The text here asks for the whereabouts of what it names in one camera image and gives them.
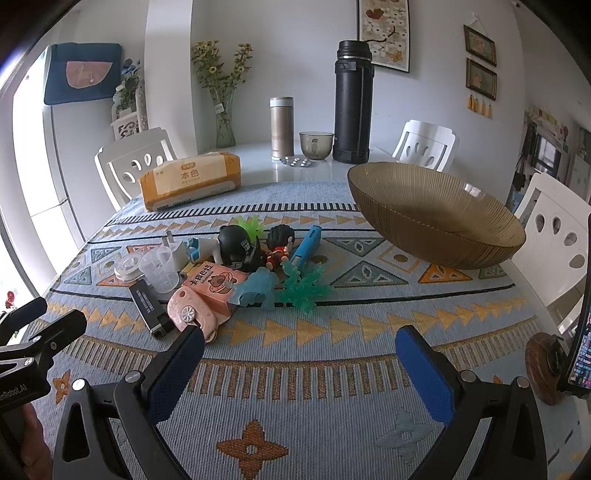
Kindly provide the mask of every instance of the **green plastic plant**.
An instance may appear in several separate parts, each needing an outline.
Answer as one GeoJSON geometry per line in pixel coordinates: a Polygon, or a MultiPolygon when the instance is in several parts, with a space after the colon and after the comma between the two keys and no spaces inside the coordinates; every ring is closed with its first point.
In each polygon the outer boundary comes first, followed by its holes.
{"type": "Polygon", "coordinates": [[[286,278],[283,283],[284,288],[278,296],[279,301],[292,303],[305,315],[309,315],[316,306],[312,297],[326,296],[333,290],[330,285],[317,285],[324,272],[322,264],[314,264],[303,275],[297,267],[288,261],[281,262],[281,266],[286,278]]]}
{"type": "Polygon", "coordinates": [[[251,239],[251,243],[256,242],[256,238],[262,238],[263,227],[262,223],[258,219],[258,215],[253,215],[248,220],[244,220],[242,217],[238,217],[238,225],[240,225],[248,233],[248,238],[251,239]]]}

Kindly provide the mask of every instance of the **flower vase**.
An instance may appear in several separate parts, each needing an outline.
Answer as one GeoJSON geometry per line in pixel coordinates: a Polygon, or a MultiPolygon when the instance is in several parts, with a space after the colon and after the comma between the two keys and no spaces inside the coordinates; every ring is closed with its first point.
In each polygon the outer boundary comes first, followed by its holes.
{"type": "Polygon", "coordinates": [[[212,90],[213,109],[216,114],[216,147],[229,148],[236,145],[232,131],[232,99],[234,89],[212,90]]]}

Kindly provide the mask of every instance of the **wooden disc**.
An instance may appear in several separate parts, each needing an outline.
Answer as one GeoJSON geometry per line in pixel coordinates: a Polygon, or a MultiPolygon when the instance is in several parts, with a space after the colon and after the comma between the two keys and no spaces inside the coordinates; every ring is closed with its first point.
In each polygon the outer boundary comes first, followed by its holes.
{"type": "Polygon", "coordinates": [[[525,369],[531,388],[547,405],[556,405],[564,396],[556,390],[558,375],[554,375],[548,366],[548,353],[552,343],[551,335],[536,333],[525,346],[525,369]]]}

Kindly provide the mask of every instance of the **blue gripper pad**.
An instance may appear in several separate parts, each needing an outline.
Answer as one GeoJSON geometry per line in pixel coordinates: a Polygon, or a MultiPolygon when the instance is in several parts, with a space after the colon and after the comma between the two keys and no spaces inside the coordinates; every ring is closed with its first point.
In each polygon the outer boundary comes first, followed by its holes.
{"type": "Polygon", "coordinates": [[[449,425],[461,394],[456,369],[442,353],[434,352],[413,326],[398,330],[395,345],[396,355],[431,418],[449,425]]]}
{"type": "Polygon", "coordinates": [[[152,425],[168,420],[205,350],[201,328],[188,325],[165,352],[146,367],[142,393],[152,425]]]}

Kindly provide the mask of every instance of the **framed painting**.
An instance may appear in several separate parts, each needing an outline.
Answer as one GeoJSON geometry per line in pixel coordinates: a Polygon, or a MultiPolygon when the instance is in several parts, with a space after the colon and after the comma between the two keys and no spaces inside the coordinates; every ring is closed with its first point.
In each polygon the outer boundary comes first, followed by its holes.
{"type": "Polygon", "coordinates": [[[485,37],[473,28],[464,25],[464,37],[466,50],[476,57],[486,60],[496,67],[496,44],[490,38],[485,37]]]}
{"type": "Polygon", "coordinates": [[[357,0],[358,40],[367,42],[374,65],[409,71],[408,0],[357,0]]]}
{"type": "Polygon", "coordinates": [[[466,86],[496,100],[496,73],[471,59],[466,59],[466,86]]]}

